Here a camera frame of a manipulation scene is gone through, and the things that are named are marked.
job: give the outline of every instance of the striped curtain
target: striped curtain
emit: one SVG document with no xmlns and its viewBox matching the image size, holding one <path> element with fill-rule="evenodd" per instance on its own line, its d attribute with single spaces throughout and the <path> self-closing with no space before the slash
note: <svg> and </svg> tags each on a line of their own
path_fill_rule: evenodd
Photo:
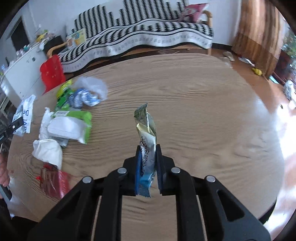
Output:
<svg viewBox="0 0 296 241">
<path fill-rule="evenodd" d="M 242 0 L 239 29 L 232 51 L 245 57 L 269 77 L 284 39 L 284 18 L 269 0 Z"/>
</svg>

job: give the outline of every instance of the pink pillow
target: pink pillow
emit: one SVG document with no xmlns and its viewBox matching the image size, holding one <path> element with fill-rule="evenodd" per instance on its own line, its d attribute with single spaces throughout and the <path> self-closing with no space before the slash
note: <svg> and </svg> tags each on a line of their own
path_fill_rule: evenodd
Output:
<svg viewBox="0 0 296 241">
<path fill-rule="evenodd" d="M 197 23 L 202 12 L 208 7 L 208 3 L 188 5 L 181 14 L 181 22 Z"/>
</svg>

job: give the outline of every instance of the sofa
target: sofa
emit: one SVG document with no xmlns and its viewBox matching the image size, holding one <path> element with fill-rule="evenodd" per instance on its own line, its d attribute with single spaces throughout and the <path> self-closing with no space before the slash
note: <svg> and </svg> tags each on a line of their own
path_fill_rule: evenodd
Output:
<svg viewBox="0 0 296 241">
<path fill-rule="evenodd" d="M 64 73 L 79 71 L 94 61 L 122 56 L 135 48 L 166 49 L 190 44 L 211 53 L 213 29 L 209 11 L 203 12 L 207 21 L 187 23 L 178 21 L 188 5 L 185 0 L 175 4 L 166 0 L 106 4 L 84 11 L 67 23 L 67 34 L 85 29 L 86 41 L 59 53 Z M 50 58 L 61 46 L 51 48 L 47 56 Z"/>
</svg>

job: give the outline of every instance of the red stool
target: red stool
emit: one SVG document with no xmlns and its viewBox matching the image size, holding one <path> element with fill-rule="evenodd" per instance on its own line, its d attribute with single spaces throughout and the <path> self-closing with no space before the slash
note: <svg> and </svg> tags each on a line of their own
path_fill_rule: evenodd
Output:
<svg viewBox="0 0 296 241">
<path fill-rule="evenodd" d="M 52 90 L 66 81 L 61 61 L 58 55 L 53 55 L 40 67 L 41 78 L 46 86 L 44 93 Z"/>
</svg>

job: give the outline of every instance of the metal rivet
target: metal rivet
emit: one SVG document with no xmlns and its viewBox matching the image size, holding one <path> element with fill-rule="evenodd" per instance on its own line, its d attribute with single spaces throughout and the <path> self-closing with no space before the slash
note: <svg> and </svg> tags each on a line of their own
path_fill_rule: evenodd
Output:
<svg viewBox="0 0 296 241">
<path fill-rule="evenodd" d="M 84 183 L 90 183 L 90 182 L 91 182 L 91 177 L 89 177 L 89 176 L 84 177 L 84 178 L 82 179 L 82 181 L 83 181 Z"/>
<path fill-rule="evenodd" d="M 216 181 L 216 178 L 214 176 L 207 176 L 206 177 L 206 180 L 209 182 L 209 183 L 213 183 L 214 181 Z"/>
<path fill-rule="evenodd" d="M 171 170 L 170 170 L 172 173 L 175 173 L 175 174 L 178 174 L 178 173 L 180 173 L 180 168 L 178 168 L 178 167 L 173 167 Z"/>
<path fill-rule="evenodd" d="M 124 167 L 121 167 L 121 168 L 118 168 L 117 172 L 118 172 L 119 174 L 125 174 L 125 173 L 127 172 L 127 169 L 124 168 Z"/>
</svg>

